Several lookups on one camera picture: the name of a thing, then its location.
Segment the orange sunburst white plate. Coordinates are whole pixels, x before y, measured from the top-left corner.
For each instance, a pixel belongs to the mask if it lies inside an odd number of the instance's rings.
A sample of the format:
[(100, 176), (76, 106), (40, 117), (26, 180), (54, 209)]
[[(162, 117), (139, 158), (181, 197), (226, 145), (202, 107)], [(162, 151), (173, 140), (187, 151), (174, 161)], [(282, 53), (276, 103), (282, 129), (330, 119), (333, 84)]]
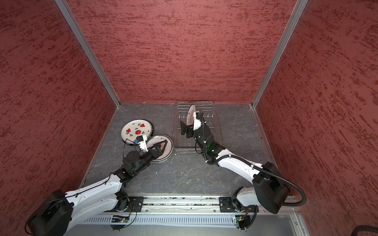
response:
[(154, 144), (158, 144), (158, 143), (161, 143), (161, 142), (162, 142), (161, 149), (163, 149), (163, 147), (165, 147), (164, 152), (160, 157), (153, 160), (153, 162), (155, 162), (155, 163), (164, 162), (164, 161), (168, 160), (170, 158), (170, 156), (173, 154), (173, 151), (174, 151), (173, 141), (171, 140), (171, 138), (167, 135), (162, 135), (162, 134), (152, 136), (147, 141), (147, 147), (148, 148), (153, 147)]

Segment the watermelon plate blue rim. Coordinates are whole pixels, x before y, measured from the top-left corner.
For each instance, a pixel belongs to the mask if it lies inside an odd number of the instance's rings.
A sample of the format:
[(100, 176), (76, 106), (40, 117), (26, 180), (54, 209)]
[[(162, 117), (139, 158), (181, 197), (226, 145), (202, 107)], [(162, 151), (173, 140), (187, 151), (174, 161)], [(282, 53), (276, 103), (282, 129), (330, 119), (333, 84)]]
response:
[(149, 121), (137, 119), (124, 125), (121, 130), (121, 139), (127, 145), (132, 145), (137, 136), (146, 135), (149, 138), (152, 136), (153, 131), (154, 127)]

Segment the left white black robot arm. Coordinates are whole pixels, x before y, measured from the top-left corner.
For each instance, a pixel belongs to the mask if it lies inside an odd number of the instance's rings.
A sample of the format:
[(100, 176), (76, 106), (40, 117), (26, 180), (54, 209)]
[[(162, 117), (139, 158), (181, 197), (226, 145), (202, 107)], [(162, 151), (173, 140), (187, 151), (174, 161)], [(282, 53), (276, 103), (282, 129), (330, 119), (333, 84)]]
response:
[(31, 236), (63, 236), (84, 220), (112, 209), (128, 207), (125, 187), (151, 162), (162, 156), (168, 141), (162, 140), (145, 149), (133, 150), (123, 158), (123, 165), (107, 178), (87, 187), (52, 192), (26, 221), (24, 230)]

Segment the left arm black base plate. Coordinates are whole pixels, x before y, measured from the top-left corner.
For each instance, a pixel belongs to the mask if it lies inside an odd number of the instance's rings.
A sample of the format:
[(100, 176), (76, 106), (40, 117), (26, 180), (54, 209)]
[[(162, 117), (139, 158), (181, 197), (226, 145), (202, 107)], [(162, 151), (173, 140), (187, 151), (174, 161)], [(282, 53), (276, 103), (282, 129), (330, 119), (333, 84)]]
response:
[(118, 201), (115, 206), (115, 211), (117, 212), (141, 212), (143, 206), (144, 197), (125, 197)]

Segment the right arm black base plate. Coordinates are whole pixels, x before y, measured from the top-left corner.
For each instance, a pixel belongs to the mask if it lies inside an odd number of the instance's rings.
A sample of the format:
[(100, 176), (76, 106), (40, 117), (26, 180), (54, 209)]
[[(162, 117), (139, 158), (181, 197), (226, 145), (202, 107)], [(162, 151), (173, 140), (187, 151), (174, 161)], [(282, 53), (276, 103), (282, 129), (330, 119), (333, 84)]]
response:
[(243, 206), (236, 198), (220, 197), (219, 198), (220, 212), (238, 212), (247, 213), (259, 211), (258, 206), (249, 205)]

